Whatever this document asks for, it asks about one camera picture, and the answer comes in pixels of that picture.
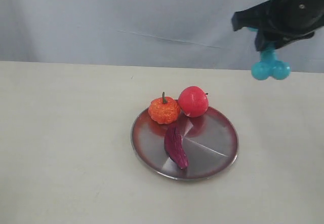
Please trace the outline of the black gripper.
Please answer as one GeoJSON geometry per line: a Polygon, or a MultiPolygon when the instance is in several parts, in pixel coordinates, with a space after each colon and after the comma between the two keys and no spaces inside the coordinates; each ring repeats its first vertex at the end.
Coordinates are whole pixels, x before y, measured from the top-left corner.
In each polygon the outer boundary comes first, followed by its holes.
{"type": "Polygon", "coordinates": [[[309,32],[323,27],[323,0],[270,0],[249,9],[235,12],[231,18],[233,31],[244,27],[258,29],[255,49],[258,52],[278,50],[296,41],[311,39],[315,32],[290,36],[272,32],[269,23],[289,32],[309,32]]]}

